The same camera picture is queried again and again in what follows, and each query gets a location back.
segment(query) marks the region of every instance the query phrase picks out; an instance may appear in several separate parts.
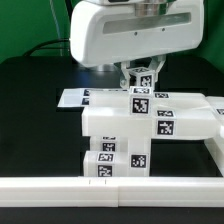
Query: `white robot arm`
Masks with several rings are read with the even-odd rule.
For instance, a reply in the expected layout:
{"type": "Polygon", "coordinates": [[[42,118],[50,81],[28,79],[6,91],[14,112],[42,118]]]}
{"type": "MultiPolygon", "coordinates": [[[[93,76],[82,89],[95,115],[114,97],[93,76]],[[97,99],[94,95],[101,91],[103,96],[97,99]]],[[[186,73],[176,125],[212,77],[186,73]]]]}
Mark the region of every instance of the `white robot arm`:
{"type": "Polygon", "coordinates": [[[110,4],[108,0],[80,2],[72,15],[72,56],[92,67],[188,50],[201,42],[203,0],[166,3],[165,11],[157,7],[164,4],[148,3],[155,7],[148,15],[141,15],[137,8],[147,4],[130,4],[134,1],[107,6],[101,4],[110,4]]]}

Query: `stacked blocks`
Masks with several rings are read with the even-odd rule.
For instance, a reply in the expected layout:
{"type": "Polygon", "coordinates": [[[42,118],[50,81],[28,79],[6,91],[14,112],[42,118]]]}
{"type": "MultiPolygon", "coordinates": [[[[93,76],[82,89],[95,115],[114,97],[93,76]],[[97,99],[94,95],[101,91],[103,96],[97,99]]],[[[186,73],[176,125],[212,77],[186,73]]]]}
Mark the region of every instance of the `stacked blocks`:
{"type": "MultiPolygon", "coordinates": [[[[152,95],[152,89],[149,87],[131,87],[127,98],[129,102],[127,104],[129,106],[126,108],[129,113],[128,117],[133,120],[143,118],[143,122],[149,118],[151,116],[152,95]]],[[[90,102],[95,105],[95,100],[90,99],[90,102]]],[[[90,151],[86,152],[84,159],[84,175],[98,177],[149,176],[151,148],[149,136],[128,137],[129,134],[125,137],[92,136],[90,151]]]]}
{"type": "Polygon", "coordinates": [[[214,112],[202,94],[153,93],[142,86],[91,91],[89,102],[82,114],[83,135],[91,136],[84,175],[97,177],[149,176],[152,138],[212,138],[224,111],[223,105],[214,112]]]}

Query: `black cable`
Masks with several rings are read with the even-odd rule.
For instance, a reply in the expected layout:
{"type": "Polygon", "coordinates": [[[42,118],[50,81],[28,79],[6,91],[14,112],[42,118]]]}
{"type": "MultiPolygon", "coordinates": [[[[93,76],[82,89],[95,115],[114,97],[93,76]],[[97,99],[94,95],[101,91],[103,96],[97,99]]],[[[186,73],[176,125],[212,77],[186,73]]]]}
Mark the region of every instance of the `black cable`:
{"type": "Polygon", "coordinates": [[[43,49],[42,48],[43,46],[50,45],[50,44],[56,44],[56,43],[63,43],[63,42],[69,42],[69,39],[65,38],[65,39],[57,39],[57,40],[46,41],[44,43],[38,44],[37,46],[33,47],[29,51],[25,52],[23,54],[23,56],[24,57],[29,57],[34,51],[39,50],[39,49],[43,49]]]}
{"type": "Polygon", "coordinates": [[[39,51],[39,50],[60,50],[60,49],[65,49],[65,50],[67,50],[67,49],[70,49],[69,47],[41,47],[41,48],[38,48],[38,49],[36,49],[37,51],[39,51]]]}
{"type": "Polygon", "coordinates": [[[65,4],[66,4],[67,12],[68,12],[69,21],[71,22],[72,11],[73,11],[73,6],[72,6],[72,3],[71,3],[71,0],[65,0],[65,4]]]}

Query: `white rectangular block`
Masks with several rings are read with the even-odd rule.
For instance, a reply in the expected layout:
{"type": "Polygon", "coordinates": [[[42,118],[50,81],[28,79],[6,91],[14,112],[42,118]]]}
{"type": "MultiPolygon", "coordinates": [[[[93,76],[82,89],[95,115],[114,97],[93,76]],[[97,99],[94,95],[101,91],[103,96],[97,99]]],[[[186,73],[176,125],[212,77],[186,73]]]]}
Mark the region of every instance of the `white rectangular block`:
{"type": "Polygon", "coordinates": [[[144,177],[149,167],[149,153],[87,151],[84,158],[86,177],[144,177]]]}
{"type": "Polygon", "coordinates": [[[154,116],[140,118],[124,109],[88,107],[82,114],[83,135],[201,140],[219,131],[219,123],[209,109],[175,110],[175,119],[161,119],[156,113],[154,110],[154,116]]]}
{"type": "Polygon", "coordinates": [[[224,97],[206,97],[211,105],[214,115],[219,120],[221,126],[224,126],[224,97]]]}
{"type": "Polygon", "coordinates": [[[206,139],[205,145],[224,176],[224,139],[217,135],[214,138],[206,139]]]}
{"type": "MultiPolygon", "coordinates": [[[[90,105],[92,107],[128,108],[129,93],[126,91],[92,91],[90,105]]],[[[154,93],[152,105],[173,109],[210,108],[205,96],[200,93],[154,93]]]]}
{"type": "Polygon", "coordinates": [[[90,138],[90,151],[108,151],[107,143],[111,144],[111,150],[115,152],[127,152],[128,139],[122,137],[112,137],[112,139],[105,139],[107,137],[92,136],[90,138]]]}
{"type": "Polygon", "coordinates": [[[123,89],[96,89],[96,88],[78,88],[78,89],[64,89],[58,107],[70,108],[70,107],[85,107],[89,106],[90,93],[92,92],[105,92],[114,93],[116,92],[127,92],[123,89]]]}
{"type": "Polygon", "coordinates": [[[86,177],[128,176],[128,157],[124,152],[86,151],[83,164],[86,177]]]}
{"type": "Polygon", "coordinates": [[[214,137],[218,122],[208,109],[201,110],[154,110],[154,135],[152,138],[200,140],[214,137]],[[175,115],[158,116],[159,112],[173,112],[175,115]]]}
{"type": "Polygon", "coordinates": [[[210,108],[203,94],[200,93],[160,93],[155,92],[154,107],[169,107],[173,109],[204,109],[210,108]]]}
{"type": "Polygon", "coordinates": [[[82,113],[83,136],[152,136],[152,119],[129,115],[128,109],[86,107],[82,113]]]}
{"type": "Polygon", "coordinates": [[[119,206],[223,207],[223,178],[119,179],[119,206]]]}
{"type": "Polygon", "coordinates": [[[128,91],[91,91],[91,107],[128,108],[128,91]]]}
{"type": "Polygon", "coordinates": [[[117,187],[85,178],[0,178],[0,206],[118,206],[117,187]]]}

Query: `white foam block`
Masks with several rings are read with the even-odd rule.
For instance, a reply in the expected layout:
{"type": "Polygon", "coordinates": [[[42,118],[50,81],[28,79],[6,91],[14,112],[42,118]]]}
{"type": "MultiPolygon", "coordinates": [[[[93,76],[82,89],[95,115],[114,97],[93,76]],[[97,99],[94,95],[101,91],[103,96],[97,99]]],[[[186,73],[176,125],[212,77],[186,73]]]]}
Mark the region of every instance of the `white foam block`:
{"type": "Polygon", "coordinates": [[[112,148],[113,147],[115,148],[115,152],[127,152],[128,150],[127,138],[122,137],[112,137],[112,139],[105,139],[105,138],[107,137],[92,136],[90,138],[90,151],[104,151],[105,147],[103,144],[112,143],[112,148]]]}
{"type": "MultiPolygon", "coordinates": [[[[92,107],[128,108],[128,92],[92,91],[90,105],[92,107]]],[[[154,93],[152,105],[155,107],[170,107],[173,109],[203,109],[210,108],[205,96],[200,93],[154,93]]]]}
{"type": "Polygon", "coordinates": [[[218,131],[218,122],[209,109],[201,110],[172,110],[174,117],[159,117],[154,110],[154,127],[152,138],[200,140],[214,137],[218,131]]]}
{"type": "Polygon", "coordinates": [[[220,135],[224,138],[224,97],[207,97],[216,119],[220,123],[220,135]]]}
{"type": "Polygon", "coordinates": [[[144,177],[149,176],[148,153],[87,151],[84,176],[88,177],[144,177]]]}
{"type": "Polygon", "coordinates": [[[128,176],[128,154],[87,151],[84,158],[84,176],[126,177],[128,176]]]}
{"type": "Polygon", "coordinates": [[[0,178],[0,206],[118,206],[117,187],[85,178],[0,178]]]}
{"type": "Polygon", "coordinates": [[[223,207],[223,178],[119,179],[119,206],[223,207]]]}
{"type": "Polygon", "coordinates": [[[64,89],[58,107],[85,107],[89,105],[90,92],[127,92],[123,89],[94,89],[94,88],[78,88],[64,89]]]}
{"type": "Polygon", "coordinates": [[[128,108],[128,91],[91,91],[89,105],[91,107],[128,108]]]}
{"type": "Polygon", "coordinates": [[[219,124],[210,110],[175,110],[175,113],[176,120],[162,119],[161,124],[157,116],[131,116],[122,108],[86,107],[82,114],[83,136],[200,140],[217,134],[219,124]],[[162,133],[170,128],[173,130],[171,135],[162,133]]]}
{"type": "Polygon", "coordinates": [[[152,119],[129,115],[128,109],[86,107],[82,113],[83,136],[152,136],[152,119]]]}
{"type": "Polygon", "coordinates": [[[224,139],[217,135],[214,138],[206,139],[205,145],[224,176],[224,139]]]}

